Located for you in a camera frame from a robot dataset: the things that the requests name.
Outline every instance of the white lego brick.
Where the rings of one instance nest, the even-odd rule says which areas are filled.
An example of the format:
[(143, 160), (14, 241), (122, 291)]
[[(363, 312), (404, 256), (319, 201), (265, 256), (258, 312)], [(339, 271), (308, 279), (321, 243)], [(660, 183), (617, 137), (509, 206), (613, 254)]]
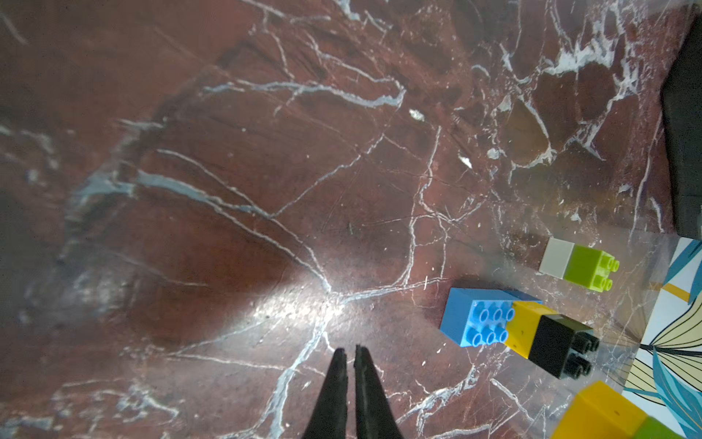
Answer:
[(546, 245), (546, 252), (543, 254), (541, 265), (538, 270), (547, 275), (563, 279), (568, 268), (568, 261), (573, 253), (575, 244), (568, 241), (551, 238)]

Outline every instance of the black object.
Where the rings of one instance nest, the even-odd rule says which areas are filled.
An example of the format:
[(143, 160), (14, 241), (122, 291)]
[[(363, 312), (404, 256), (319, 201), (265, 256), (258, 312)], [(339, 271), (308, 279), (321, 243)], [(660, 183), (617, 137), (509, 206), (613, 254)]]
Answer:
[(326, 371), (312, 418), (305, 429), (306, 439), (345, 439), (346, 437), (346, 390), (349, 377), (346, 374), (346, 352), (334, 351)]
[(663, 85), (665, 145), (675, 230), (702, 240), (702, 16), (698, 16)]
[[(402, 439), (390, 405), (385, 398), (376, 366), (367, 348), (356, 345), (356, 436), (358, 439)], [(334, 351), (317, 404), (303, 439), (344, 439), (346, 437), (346, 352)]]
[(588, 375), (592, 364), (584, 357), (600, 347), (592, 328), (560, 314), (542, 315), (529, 351), (529, 360), (556, 378)]

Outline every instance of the black lego brick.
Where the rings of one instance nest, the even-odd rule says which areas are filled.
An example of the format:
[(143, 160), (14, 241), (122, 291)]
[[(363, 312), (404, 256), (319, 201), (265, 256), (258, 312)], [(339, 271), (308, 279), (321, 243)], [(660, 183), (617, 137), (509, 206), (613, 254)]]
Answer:
[(702, 16), (693, 23), (663, 85), (665, 146), (675, 229), (702, 239)]
[(570, 360), (569, 367), (574, 360), (578, 360), (578, 362), (585, 360), (572, 348), (575, 335), (586, 333), (588, 337), (596, 339), (590, 335), (591, 332), (591, 327), (565, 315), (542, 315), (536, 328), (534, 342), (529, 351), (529, 359), (553, 376), (562, 378), (570, 356), (573, 359)]

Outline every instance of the lego brick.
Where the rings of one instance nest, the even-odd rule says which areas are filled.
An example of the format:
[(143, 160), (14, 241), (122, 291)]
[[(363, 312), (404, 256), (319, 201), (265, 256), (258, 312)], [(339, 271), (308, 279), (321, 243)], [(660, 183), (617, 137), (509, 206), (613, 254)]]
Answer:
[(619, 269), (611, 254), (572, 242), (550, 238), (539, 271), (581, 285), (593, 291), (609, 291), (610, 273)]
[(647, 417), (631, 401), (598, 381), (576, 395), (552, 439), (632, 439)]
[(644, 423), (636, 430), (632, 439), (682, 439), (682, 436), (664, 426), (658, 419), (647, 417)]
[(538, 270), (547, 275), (563, 279), (563, 276), (566, 274), (566, 268), (568, 268), (571, 253), (573, 253), (573, 247), (575, 247), (575, 244), (572, 242), (557, 240), (556, 238), (549, 239)]
[(507, 323), (507, 332), (510, 336), (505, 344), (514, 352), (528, 359), (541, 316), (557, 313), (542, 303), (536, 302), (517, 301), (513, 308), (515, 309), (515, 318)]
[(563, 279), (601, 293), (612, 288), (609, 273), (618, 269), (619, 261), (611, 254), (576, 245)]
[(585, 358), (600, 347), (592, 328), (566, 317), (542, 315), (529, 351), (529, 360), (560, 379), (589, 375), (592, 365)]
[(461, 347), (504, 343), (514, 301), (499, 289), (451, 288), (441, 331)]

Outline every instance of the yellow lego brick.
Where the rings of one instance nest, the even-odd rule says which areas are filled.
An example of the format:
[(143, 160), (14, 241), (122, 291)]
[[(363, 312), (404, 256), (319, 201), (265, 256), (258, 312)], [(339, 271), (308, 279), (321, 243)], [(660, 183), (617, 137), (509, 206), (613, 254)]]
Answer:
[(558, 314), (551, 308), (536, 302), (514, 303), (515, 318), (507, 323), (509, 337), (505, 344), (522, 357), (529, 359), (538, 322), (542, 315)]
[(582, 390), (552, 439), (632, 439), (648, 415), (602, 381)]

